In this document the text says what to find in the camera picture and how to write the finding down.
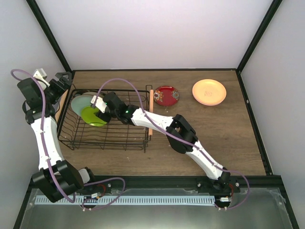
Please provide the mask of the lime green plate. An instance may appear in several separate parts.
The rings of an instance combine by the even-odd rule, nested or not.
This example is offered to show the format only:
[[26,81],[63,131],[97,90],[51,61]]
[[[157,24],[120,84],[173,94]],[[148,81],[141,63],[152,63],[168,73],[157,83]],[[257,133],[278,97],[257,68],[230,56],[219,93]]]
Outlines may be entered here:
[[107,123],[96,116],[99,111],[100,110],[96,107],[93,108],[91,106],[87,106],[87,107],[82,109],[81,118],[83,119],[83,121],[85,123],[87,123],[89,125],[97,126],[97,127],[104,126]]

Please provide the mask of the red floral plate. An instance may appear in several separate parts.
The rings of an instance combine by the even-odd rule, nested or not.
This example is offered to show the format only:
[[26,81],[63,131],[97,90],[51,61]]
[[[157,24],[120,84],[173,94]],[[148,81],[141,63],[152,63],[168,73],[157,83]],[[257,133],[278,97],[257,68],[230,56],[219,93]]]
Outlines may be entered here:
[[172,86],[160,86],[154,90],[154,101],[160,106],[173,106],[180,98],[179,92]]

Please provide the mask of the cream yellow plastic plate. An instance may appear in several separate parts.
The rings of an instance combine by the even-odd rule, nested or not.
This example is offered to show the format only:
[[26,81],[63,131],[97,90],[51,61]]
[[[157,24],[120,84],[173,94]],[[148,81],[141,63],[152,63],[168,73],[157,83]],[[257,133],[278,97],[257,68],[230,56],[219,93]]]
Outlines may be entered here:
[[227,91],[219,81],[203,79],[193,85],[192,94],[202,101],[215,103],[226,98]]

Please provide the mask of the pink plastic plate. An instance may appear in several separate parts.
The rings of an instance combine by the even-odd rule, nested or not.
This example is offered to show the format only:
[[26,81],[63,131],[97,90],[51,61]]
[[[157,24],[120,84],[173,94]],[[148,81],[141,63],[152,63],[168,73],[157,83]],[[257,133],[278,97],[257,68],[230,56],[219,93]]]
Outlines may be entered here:
[[211,103],[211,102],[207,102],[207,101],[202,101],[202,100],[198,99],[197,97],[194,97],[194,98],[197,102],[199,102],[200,104],[206,105],[206,106],[219,105],[220,103],[222,103],[225,100],[225,98],[221,98],[221,100],[216,101],[215,103]]

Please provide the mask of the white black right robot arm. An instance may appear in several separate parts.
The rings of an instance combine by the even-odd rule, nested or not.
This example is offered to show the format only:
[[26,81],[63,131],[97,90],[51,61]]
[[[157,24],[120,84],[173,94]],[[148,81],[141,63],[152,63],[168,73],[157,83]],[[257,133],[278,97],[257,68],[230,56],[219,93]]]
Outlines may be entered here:
[[212,180],[215,191],[223,192],[228,188],[230,172],[209,155],[196,131],[182,115],[162,116],[148,112],[142,106],[126,105],[114,92],[107,93],[103,98],[93,96],[91,105],[98,109],[96,116],[105,122],[113,117],[125,125],[146,127],[165,134],[174,151],[188,155],[199,165]]

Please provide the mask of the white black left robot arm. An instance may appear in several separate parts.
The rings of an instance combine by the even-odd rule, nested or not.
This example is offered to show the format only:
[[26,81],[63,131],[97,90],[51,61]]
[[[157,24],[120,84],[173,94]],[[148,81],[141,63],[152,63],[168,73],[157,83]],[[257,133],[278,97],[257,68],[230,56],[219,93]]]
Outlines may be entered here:
[[72,75],[63,72],[56,77],[57,80],[48,82],[46,72],[36,69],[28,78],[20,80],[17,87],[25,98],[22,110],[39,149],[39,171],[32,175],[33,183],[52,203],[63,198],[75,203],[76,192],[81,189],[93,192],[97,180],[90,169],[77,170],[62,155],[54,105],[70,88]]

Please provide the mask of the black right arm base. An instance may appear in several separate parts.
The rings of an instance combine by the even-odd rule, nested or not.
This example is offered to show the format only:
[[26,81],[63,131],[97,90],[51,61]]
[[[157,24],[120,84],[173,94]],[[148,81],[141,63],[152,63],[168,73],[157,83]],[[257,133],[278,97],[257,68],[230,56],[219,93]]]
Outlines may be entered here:
[[234,195],[240,193],[240,188],[231,182],[221,184],[218,180],[211,180],[208,177],[196,179],[198,193],[206,193],[214,196],[214,204],[217,208],[228,209],[233,206]]

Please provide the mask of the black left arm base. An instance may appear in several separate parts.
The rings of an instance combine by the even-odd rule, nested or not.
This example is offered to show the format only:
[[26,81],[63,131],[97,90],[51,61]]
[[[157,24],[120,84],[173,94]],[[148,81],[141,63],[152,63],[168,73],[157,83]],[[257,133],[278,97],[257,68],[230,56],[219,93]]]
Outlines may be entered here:
[[95,185],[85,186],[79,191],[79,194],[83,196],[85,204],[98,203],[98,201],[110,191],[108,185],[99,183]]

